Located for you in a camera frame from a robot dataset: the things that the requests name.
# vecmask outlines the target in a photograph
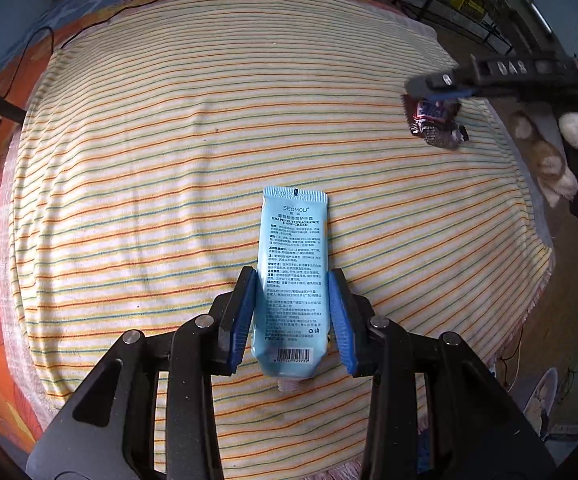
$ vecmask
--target blue rubber pad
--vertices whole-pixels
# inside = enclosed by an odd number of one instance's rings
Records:
[[[256,306],[257,283],[258,275],[256,271],[253,270],[247,280],[247,288],[242,299],[242,306],[240,307],[240,311],[233,325],[233,330],[231,331],[231,347],[229,349],[229,360],[227,363],[231,369],[231,373],[235,373],[238,365],[242,363],[242,358],[245,354],[251,318],[253,317],[253,310]]]
[[[347,372],[354,375],[358,368],[358,360],[355,357],[354,333],[351,330],[338,283],[336,283],[336,278],[331,271],[327,273],[327,283],[329,285],[329,315],[333,330],[336,333],[340,360],[347,368]]]

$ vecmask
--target snack package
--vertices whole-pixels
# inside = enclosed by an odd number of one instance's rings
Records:
[[[469,140],[465,127],[456,123],[461,106],[456,99],[432,103],[405,94],[402,103],[411,134],[425,139],[430,146],[456,150],[461,142]]]

